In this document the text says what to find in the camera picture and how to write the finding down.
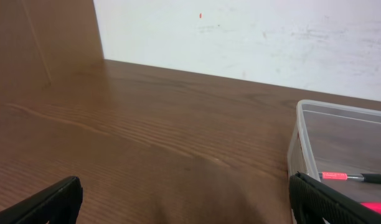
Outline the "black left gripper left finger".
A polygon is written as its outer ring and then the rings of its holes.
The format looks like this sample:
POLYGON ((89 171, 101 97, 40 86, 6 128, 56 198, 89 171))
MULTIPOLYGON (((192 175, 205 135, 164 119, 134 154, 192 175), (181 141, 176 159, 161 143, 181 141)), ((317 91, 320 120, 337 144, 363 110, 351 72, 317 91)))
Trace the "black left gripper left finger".
POLYGON ((76 224, 83 201, 80 179, 69 176, 0 212, 0 224, 76 224))

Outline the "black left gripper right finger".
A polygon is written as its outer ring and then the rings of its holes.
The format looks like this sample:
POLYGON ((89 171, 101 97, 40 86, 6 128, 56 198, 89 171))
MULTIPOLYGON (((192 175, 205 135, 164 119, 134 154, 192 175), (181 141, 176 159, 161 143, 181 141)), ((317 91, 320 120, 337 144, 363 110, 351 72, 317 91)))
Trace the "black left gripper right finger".
POLYGON ((289 178, 289 199, 297 224, 381 224, 381 210, 372 210, 304 173, 289 178))

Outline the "red handled cutting pliers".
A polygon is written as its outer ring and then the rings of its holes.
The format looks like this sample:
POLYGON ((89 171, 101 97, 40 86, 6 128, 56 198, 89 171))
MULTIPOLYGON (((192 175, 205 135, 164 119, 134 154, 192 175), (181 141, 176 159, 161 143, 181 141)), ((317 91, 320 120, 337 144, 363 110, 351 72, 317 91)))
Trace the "red handled cutting pliers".
POLYGON ((361 202, 360 204, 381 214, 381 202, 361 202))

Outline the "small hammer orange black handle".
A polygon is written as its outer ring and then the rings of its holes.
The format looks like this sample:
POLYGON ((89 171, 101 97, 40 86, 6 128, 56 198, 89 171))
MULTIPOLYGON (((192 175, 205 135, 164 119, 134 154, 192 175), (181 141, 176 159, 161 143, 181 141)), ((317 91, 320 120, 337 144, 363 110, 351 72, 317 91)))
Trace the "small hammer orange black handle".
POLYGON ((319 178, 325 180, 354 180, 371 184, 381 184, 381 174, 346 174, 342 172, 320 172, 319 178))

